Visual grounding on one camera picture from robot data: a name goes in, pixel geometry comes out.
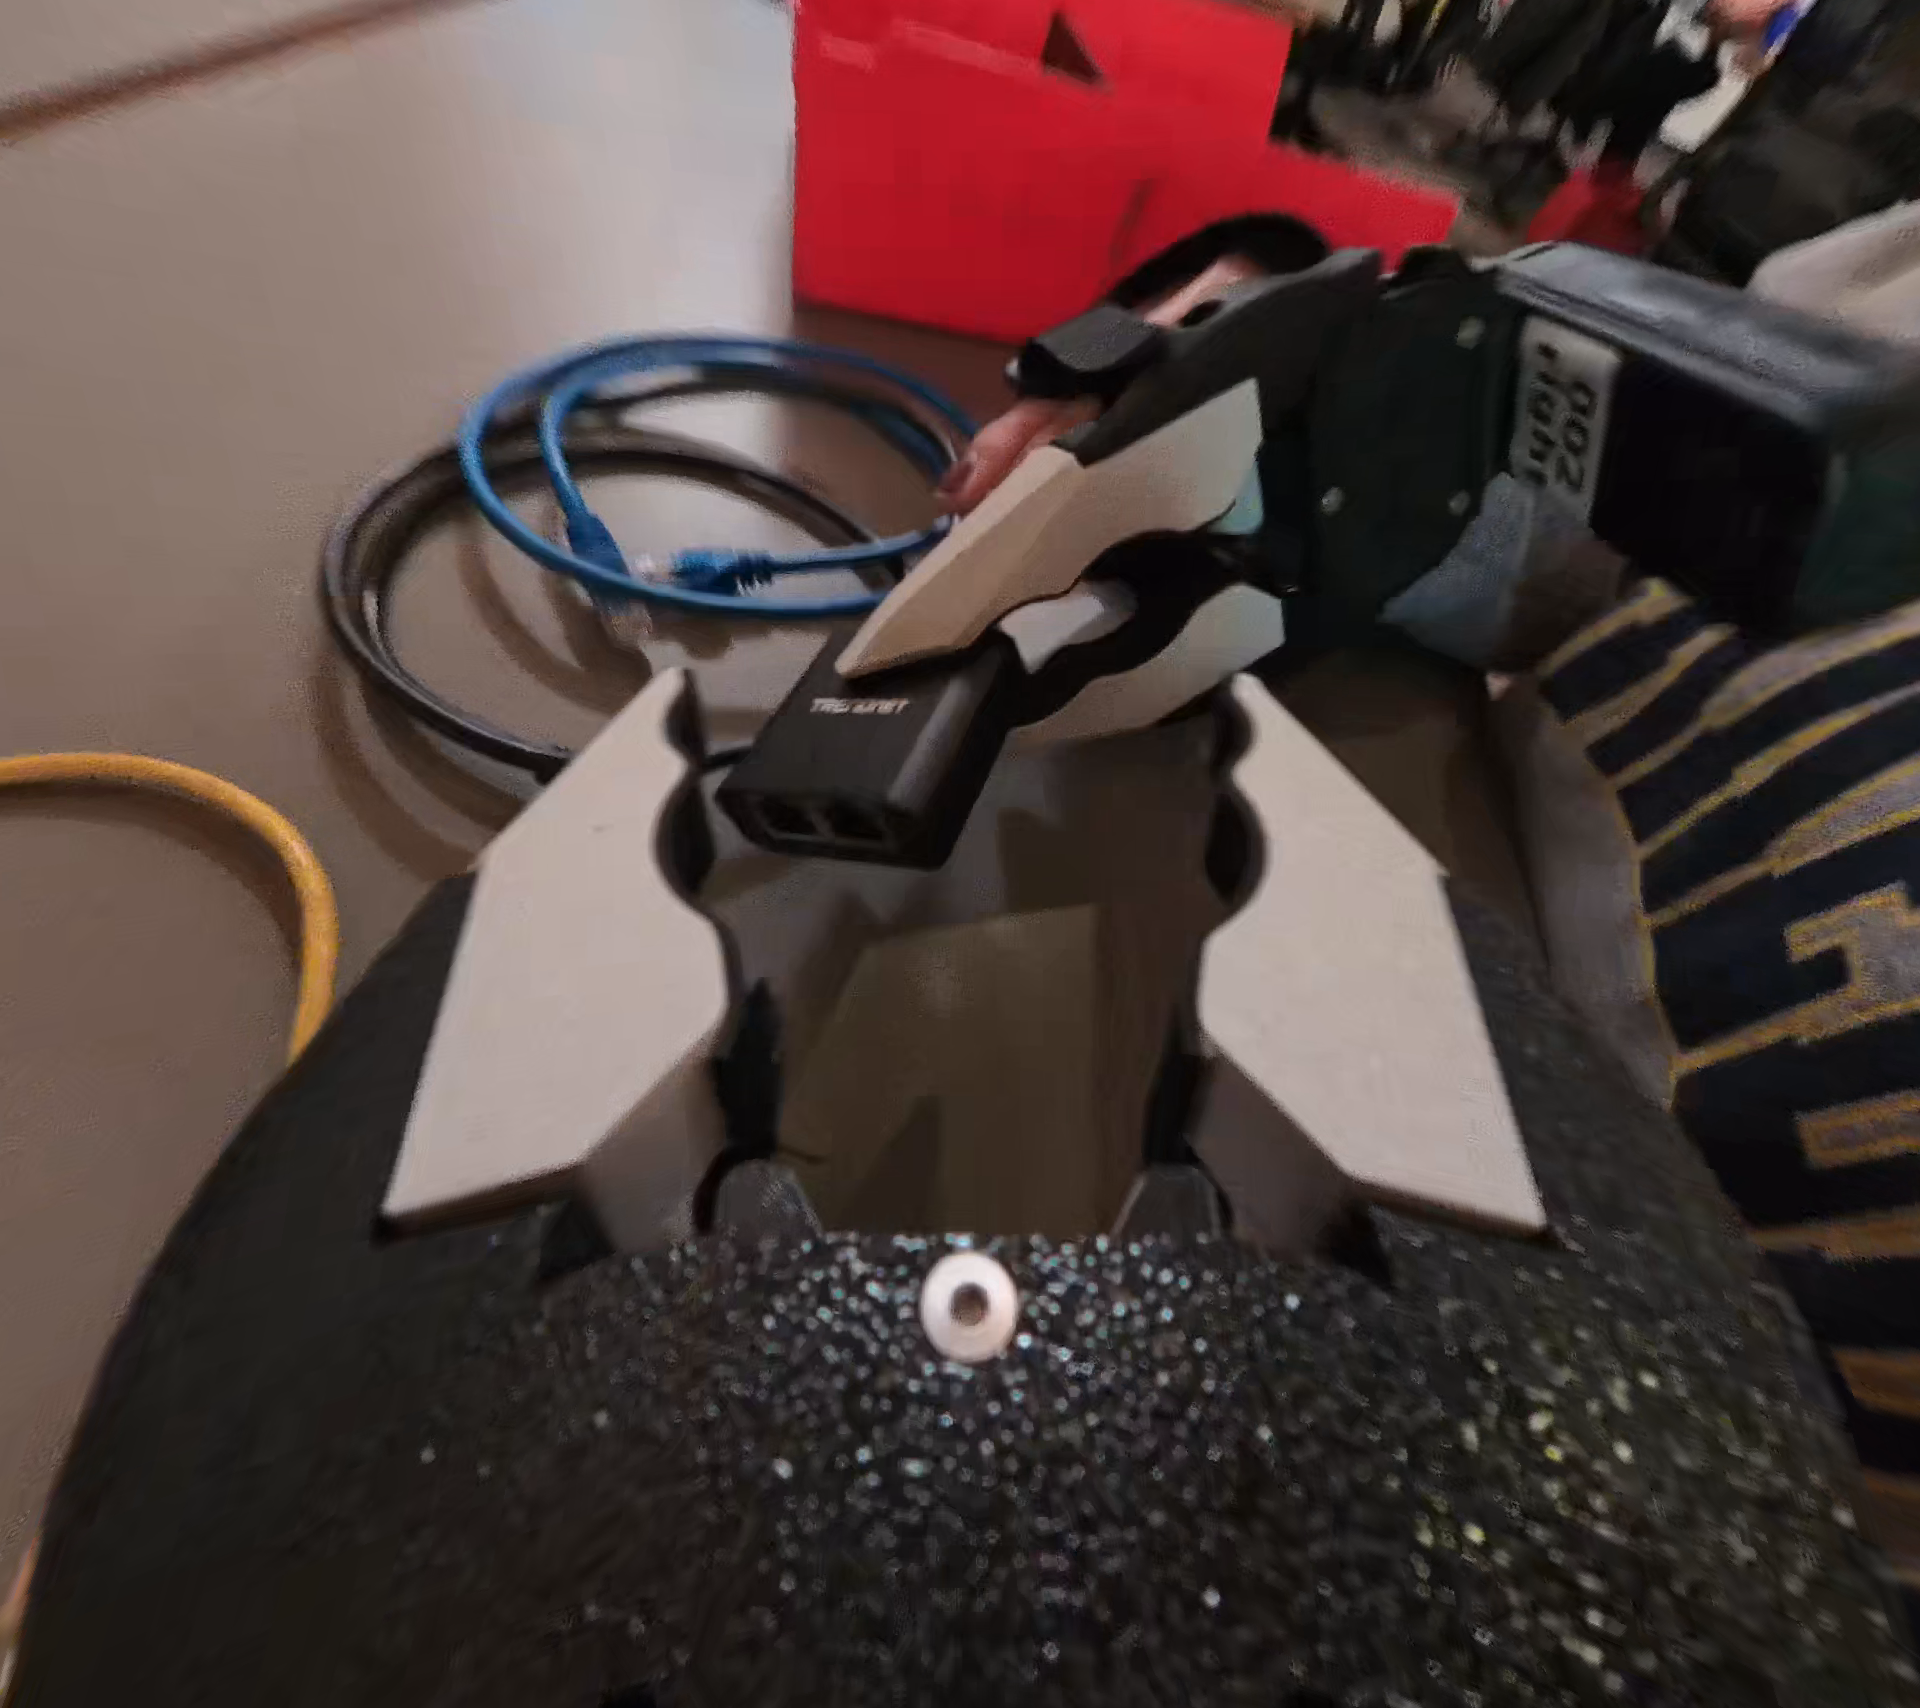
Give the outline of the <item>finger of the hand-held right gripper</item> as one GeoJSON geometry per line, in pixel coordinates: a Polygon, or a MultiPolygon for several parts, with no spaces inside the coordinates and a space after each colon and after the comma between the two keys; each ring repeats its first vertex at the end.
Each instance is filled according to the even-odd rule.
{"type": "Polygon", "coordinates": [[[890,592],[836,659],[860,683],[970,650],[1006,615],[1056,599],[1106,552],[1224,518],[1262,447],[1253,378],[1091,461],[1063,440],[1025,455],[890,592]]]}
{"type": "Polygon", "coordinates": [[[1163,725],[1283,646],[1290,581],[1256,538],[1140,538],[1000,617],[1019,662],[1016,743],[1163,725]]]}

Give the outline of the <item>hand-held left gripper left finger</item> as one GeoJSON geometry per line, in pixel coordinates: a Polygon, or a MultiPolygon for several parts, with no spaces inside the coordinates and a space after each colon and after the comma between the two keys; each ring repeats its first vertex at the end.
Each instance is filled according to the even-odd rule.
{"type": "Polygon", "coordinates": [[[472,872],[396,1163],[393,1232],[582,1208],[696,1236],[778,1149],[782,1023],[703,908],[699,693],[660,673],[472,872]]]}

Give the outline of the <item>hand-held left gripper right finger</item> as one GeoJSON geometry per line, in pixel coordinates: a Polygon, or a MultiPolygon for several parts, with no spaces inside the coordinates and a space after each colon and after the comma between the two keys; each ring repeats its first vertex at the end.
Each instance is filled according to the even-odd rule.
{"type": "Polygon", "coordinates": [[[1541,1243],[1445,871],[1259,680],[1213,713],[1220,920],[1167,1025],[1152,1164],[1192,1169],[1268,1255],[1364,1211],[1541,1243]]]}

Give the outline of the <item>black ethernet adapter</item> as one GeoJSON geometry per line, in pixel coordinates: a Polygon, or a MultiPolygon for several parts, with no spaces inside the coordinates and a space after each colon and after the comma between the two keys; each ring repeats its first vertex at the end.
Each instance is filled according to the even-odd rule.
{"type": "Polygon", "coordinates": [[[1025,680],[989,634],[929,662],[850,678],[839,627],[713,801],[754,846],[790,858],[931,872],[951,854],[1016,726],[1025,680]]]}

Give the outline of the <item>person's right hand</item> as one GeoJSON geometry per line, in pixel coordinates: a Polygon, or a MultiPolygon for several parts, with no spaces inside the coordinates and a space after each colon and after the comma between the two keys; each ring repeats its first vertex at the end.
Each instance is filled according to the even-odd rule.
{"type": "MultiPolygon", "coordinates": [[[[1134,305],[1134,313],[1158,328],[1172,328],[1190,310],[1216,302],[1262,274],[1263,270],[1244,254],[1218,257],[1205,270],[1175,285],[1161,301],[1134,305]]],[[[948,468],[938,488],[941,512],[956,518],[972,515],[1034,451],[1058,442],[1079,424],[1096,420],[1099,413],[1102,402],[1094,397],[1018,397],[948,468]]]]}

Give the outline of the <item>red plastic bin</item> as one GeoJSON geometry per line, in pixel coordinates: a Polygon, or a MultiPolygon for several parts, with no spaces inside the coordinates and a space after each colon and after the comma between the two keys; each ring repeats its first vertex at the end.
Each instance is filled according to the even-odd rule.
{"type": "Polygon", "coordinates": [[[1395,262],[1445,190],[1269,138],[1291,33],[1232,0],[787,0],[803,305],[993,345],[1207,226],[1395,262]]]}

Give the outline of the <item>navy patterned sweater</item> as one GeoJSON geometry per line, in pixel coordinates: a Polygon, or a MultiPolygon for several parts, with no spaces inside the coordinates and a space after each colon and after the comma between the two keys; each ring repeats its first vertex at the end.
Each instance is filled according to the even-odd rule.
{"type": "Polygon", "coordinates": [[[1500,701],[1554,985],[1822,1357],[1916,1607],[1916,604],[1768,644],[1645,581],[1500,701]]]}

